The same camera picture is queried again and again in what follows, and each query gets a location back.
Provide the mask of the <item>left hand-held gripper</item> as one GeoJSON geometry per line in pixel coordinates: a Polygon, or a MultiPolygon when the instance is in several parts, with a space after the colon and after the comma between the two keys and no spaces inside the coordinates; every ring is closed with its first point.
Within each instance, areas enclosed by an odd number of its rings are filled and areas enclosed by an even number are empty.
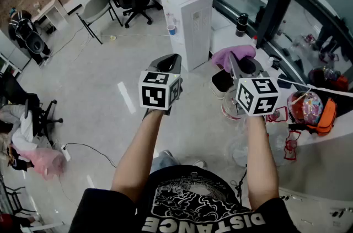
{"type": "Polygon", "coordinates": [[[154,110],[170,114],[172,104],[182,92],[181,61],[179,54],[165,55],[152,61],[149,71],[141,72],[138,92],[140,106],[146,109],[145,116],[154,110]]]}

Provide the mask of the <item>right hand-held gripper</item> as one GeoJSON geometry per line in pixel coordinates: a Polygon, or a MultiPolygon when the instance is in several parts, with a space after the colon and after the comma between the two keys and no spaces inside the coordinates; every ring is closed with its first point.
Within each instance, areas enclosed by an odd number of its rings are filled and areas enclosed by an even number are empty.
{"type": "Polygon", "coordinates": [[[239,59],[229,54],[229,63],[234,79],[236,94],[234,97],[238,116],[264,116],[272,114],[278,106],[280,88],[273,77],[263,72],[262,65],[254,58],[249,59],[250,73],[257,77],[242,78],[239,59]]]}

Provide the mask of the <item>purple cloth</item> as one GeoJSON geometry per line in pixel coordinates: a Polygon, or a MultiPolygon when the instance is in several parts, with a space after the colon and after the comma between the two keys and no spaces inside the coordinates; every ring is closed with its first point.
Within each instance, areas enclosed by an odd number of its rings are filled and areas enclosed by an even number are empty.
{"type": "Polygon", "coordinates": [[[230,54],[234,54],[240,61],[244,57],[255,57],[256,50],[252,45],[239,45],[221,49],[212,56],[212,63],[214,65],[221,65],[227,73],[231,72],[231,65],[229,62],[230,54]]]}

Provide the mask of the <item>white water dispenser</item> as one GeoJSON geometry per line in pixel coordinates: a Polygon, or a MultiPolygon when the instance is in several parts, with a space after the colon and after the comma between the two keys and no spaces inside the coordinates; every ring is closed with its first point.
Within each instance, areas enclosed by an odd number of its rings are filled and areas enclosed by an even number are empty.
{"type": "Polygon", "coordinates": [[[213,0],[161,1],[167,25],[176,25],[176,34],[169,34],[173,52],[191,72],[208,61],[213,0]]]}

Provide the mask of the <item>white trash bin black liner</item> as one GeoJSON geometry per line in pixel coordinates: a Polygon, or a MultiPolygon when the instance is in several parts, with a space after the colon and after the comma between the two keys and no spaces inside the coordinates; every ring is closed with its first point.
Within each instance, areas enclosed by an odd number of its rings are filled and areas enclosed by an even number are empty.
{"type": "Polygon", "coordinates": [[[214,74],[209,82],[209,88],[214,96],[222,100],[229,88],[233,86],[233,78],[224,69],[214,74]]]}

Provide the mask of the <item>black thermos bottle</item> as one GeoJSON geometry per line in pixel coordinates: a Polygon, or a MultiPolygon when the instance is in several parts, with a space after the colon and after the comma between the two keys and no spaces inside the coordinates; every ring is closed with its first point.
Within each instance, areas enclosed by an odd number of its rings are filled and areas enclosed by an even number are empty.
{"type": "Polygon", "coordinates": [[[248,25],[248,17],[247,13],[240,13],[238,16],[236,24],[236,35],[238,37],[244,36],[248,25]]]}

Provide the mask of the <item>clear bag with red trim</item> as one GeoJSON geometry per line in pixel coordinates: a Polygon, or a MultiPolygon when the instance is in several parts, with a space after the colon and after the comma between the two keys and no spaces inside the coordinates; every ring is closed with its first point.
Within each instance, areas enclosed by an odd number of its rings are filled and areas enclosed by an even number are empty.
{"type": "Polygon", "coordinates": [[[286,106],[275,109],[273,114],[266,115],[265,122],[280,123],[288,120],[288,110],[286,106]]]}
{"type": "Polygon", "coordinates": [[[296,161],[296,148],[297,140],[300,137],[301,133],[299,131],[289,131],[288,137],[285,140],[284,147],[284,159],[288,161],[296,161]]]}

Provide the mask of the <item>colourful patterned backpack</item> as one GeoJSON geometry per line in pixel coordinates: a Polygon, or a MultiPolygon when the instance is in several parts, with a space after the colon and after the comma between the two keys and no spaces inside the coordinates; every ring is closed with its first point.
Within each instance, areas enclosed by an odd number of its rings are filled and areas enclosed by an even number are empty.
{"type": "Polygon", "coordinates": [[[323,112],[323,102],[313,91],[297,91],[287,98],[287,107],[293,123],[316,126],[323,112]]]}

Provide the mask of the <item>dark red backpack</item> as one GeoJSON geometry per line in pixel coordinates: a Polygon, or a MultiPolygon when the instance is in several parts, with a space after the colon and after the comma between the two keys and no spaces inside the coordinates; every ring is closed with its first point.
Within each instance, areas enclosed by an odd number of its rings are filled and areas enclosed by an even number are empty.
{"type": "Polygon", "coordinates": [[[318,88],[348,92],[348,79],[339,71],[323,67],[312,69],[308,73],[309,83],[318,88]]]}

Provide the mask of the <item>grey chair with black legs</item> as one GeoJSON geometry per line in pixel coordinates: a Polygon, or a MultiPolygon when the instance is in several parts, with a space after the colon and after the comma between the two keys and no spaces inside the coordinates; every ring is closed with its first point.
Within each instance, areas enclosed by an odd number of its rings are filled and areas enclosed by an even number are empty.
{"type": "Polygon", "coordinates": [[[95,38],[101,45],[103,43],[90,26],[107,12],[110,14],[112,21],[117,20],[119,24],[123,26],[110,0],[89,0],[84,6],[83,12],[81,14],[76,13],[87,32],[89,32],[91,37],[95,38]]]}

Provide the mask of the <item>person's blue jeans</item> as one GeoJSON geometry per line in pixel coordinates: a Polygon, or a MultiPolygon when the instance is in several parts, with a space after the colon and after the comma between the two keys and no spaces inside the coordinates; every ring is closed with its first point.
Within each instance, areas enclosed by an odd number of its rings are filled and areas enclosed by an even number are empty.
{"type": "Polygon", "coordinates": [[[161,170],[163,168],[170,167],[170,166],[177,166],[177,165],[181,165],[181,163],[174,156],[173,157],[163,156],[163,155],[160,156],[158,153],[158,155],[152,160],[150,174],[158,170],[161,170]]]}

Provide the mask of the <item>pale wooden desk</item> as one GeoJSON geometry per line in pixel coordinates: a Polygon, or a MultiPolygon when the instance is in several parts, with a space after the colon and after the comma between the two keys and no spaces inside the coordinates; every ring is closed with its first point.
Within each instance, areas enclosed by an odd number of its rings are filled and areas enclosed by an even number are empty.
{"type": "Polygon", "coordinates": [[[39,13],[31,18],[33,23],[46,17],[49,22],[58,30],[63,30],[68,25],[68,13],[59,0],[51,0],[39,13]]]}

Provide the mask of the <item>black swivel chair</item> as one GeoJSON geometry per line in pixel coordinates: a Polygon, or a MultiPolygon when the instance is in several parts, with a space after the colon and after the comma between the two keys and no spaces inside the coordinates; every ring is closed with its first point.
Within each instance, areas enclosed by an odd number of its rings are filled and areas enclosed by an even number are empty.
{"type": "Polygon", "coordinates": [[[28,116],[29,112],[31,112],[33,131],[35,135],[39,137],[45,136],[48,139],[50,145],[54,146],[54,142],[49,136],[48,125],[54,123],[63,123],[63,118],[59,118],[57,120],[49,118],[51,108],[52,106],[57,105],[57,100],[52,100],[46,110],[44,110],[41,105],[42,103],[36,94],[27,93],[25,99],[25,115],[28,116]]]}

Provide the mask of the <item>pink plastic bag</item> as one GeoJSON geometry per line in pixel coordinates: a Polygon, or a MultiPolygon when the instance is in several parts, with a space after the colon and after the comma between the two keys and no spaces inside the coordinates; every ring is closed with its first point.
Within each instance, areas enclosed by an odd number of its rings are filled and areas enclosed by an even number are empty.
{"type": "Polygon", "coordinates": [[[30,160],[34,165],[34,170],[45,180],[59,176],[64,171],[66,158],[60,151],[37,148],[30,151],[20,151],[19,154],[30,160]]]}

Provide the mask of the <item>person's black printed T-shirt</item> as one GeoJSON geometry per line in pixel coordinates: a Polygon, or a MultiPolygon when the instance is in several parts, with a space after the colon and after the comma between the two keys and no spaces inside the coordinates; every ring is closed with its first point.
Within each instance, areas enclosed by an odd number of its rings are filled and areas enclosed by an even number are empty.
{"type": "Polygon", "coordinates": [[[250,210],[220,177],[191,165],[150,174],[134,203],[104,189],[85,190],[69,233],[299,233],[285,203],[250,210]]]}

